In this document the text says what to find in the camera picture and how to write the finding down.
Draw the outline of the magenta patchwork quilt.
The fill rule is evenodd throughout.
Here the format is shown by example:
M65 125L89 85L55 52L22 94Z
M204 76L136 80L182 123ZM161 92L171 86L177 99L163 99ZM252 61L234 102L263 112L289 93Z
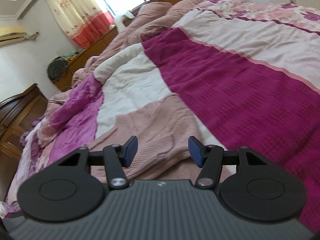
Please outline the magenta patchwork quilt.
M308 190L300 221L319 230L319 10L205 0L159 35L126 47L48 101L28 134L1 217L24 181L86 146L116 116L177 94L219 145L245 145Z

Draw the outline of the dark green clothes pile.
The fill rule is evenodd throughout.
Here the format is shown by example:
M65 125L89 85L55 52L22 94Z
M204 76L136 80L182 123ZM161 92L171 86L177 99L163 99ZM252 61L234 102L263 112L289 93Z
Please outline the dark green clothes pile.
M47 75L50 81L55 82L65 74L69 62L66 57L58 56L54 58L47 66Z

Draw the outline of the wall air conditioner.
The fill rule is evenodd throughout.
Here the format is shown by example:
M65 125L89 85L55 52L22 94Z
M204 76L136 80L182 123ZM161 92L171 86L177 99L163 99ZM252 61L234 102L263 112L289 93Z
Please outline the wall air conditioner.
M1 27L0 46L7 46L14 43L22 42L27 36L24 27L16 25Z

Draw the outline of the dark wooden headboard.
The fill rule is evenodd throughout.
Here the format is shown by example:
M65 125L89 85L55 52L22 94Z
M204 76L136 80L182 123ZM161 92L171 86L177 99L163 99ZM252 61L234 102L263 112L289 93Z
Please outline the dark wooden headboard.
M1 201L4 201L16 173L23 147L20 137L43 116L48 100L37 84L1 102Z

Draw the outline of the pink cable knit cardigan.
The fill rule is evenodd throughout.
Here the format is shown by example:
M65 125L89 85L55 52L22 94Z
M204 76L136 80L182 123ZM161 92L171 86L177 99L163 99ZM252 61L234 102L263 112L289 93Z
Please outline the pink cable knit cardigan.
M91 151L111 144L124 144L131 136L138 139L138 151L124 170L129 181L189 179L195 182L201 169L188 151L191 136L205 145L217 144L210 131L177 94L148 103L142 108L116 116L114 126L93 142Z

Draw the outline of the cream and red curtain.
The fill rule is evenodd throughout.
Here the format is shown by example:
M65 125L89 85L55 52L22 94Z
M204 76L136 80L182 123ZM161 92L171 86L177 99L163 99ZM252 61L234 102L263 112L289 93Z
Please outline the cream and red curtain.
M81 48L91 46L114 24L108 9L95 0L46 0L61 30Z

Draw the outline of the dusty pink blanket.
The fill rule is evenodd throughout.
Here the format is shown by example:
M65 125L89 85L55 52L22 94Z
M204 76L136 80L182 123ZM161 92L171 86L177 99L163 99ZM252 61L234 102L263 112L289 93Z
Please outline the dusty pink blanket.
M98 56L89 58L84 66L73 74L71 87L79 85L105 60L126 47L147 41L169 29L188 11L205 0L182 0L172 5L167 2L151 2L142 6L133 21L117 34Z

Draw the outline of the white plush toy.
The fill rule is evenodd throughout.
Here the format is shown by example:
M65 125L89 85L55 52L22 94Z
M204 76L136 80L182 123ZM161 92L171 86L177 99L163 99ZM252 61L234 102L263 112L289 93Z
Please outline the white plush toy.
M135 16L131 11L125 11L122 14L118 14L114 17L114 23L117 28L117 32L121 33L126 29L125 21L132 20Z

